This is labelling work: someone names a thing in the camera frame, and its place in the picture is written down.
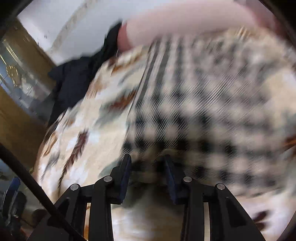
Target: metal rivet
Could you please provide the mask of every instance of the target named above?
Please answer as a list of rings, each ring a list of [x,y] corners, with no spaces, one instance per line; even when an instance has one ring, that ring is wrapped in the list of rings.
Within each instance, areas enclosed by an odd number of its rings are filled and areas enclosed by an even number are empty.
[[[104,181],[105,182],[111,182],[112,181],[112,177],[111,176],[106,176],[106,177],[104,177]]]
[[[190,183],[192,181],[192,178],[191,177],[184,177],[183,181],[186,183]]]
[[[78,188],[79,188],[78,184],[72,184],[72,185],[70,186],[70,189],[71,189],[72,191],[75,191],[75,190],[77,190]]]
[[[219,184],[217,185],[217,188],[220,189],[220,190],[224,190],[224,189],[225,189],[225,186],[224,186],[224,184],[219,183]]]

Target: black rod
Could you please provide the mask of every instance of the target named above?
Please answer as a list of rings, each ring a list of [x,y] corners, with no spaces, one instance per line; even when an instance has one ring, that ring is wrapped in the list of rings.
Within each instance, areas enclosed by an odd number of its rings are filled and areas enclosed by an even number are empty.
[[[34,180],[31,174],[25,169],[25,167],[16,159],[16,157],[7,150],[0,143],[0,159],[14,171],[16,175],[22,180],[22,182],[30,189],[30,191],[36,196],[39,202],[47,209],[49,214],[60,222],[62,228],[72,235],[74,240],[86,241],[64,218],[59,210],[50,201],[43,189]]]

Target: checkered pattern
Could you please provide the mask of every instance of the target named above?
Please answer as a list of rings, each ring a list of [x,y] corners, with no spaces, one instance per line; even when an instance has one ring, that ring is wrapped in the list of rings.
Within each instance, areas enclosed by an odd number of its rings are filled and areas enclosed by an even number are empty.
[[[133,178],[156,182],[157,157],[170,153],[187,175],[236,195],[275,187],[279,158],[262,83],[279,65],[254,55],[235,38],[170,36],[151,46],[122,148]]]

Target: white wall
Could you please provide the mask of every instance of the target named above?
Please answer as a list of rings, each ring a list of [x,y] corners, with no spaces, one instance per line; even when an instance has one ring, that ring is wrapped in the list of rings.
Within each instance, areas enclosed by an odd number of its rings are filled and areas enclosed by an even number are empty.
[[[28,33],[60,64],[100,49],[119,19],[174,0],[33,0],[18,16]]]

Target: blanket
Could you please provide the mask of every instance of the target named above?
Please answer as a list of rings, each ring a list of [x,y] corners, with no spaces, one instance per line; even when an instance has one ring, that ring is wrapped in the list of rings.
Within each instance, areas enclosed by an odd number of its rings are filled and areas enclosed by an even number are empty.
[[[296,123],[294,55],[266,31],[241,28],[167,36],[112,58],[49,128],[37,182],[56,202],[128,152],[133,172],[124,203],[112,206],[114,239],[178,240],[182,210],[155,185],[157,157],[170,153],[193,178],[225,183],[251,217],[267,211],[262,234],[275,241],[296,210],[294,166],[281,154]]]

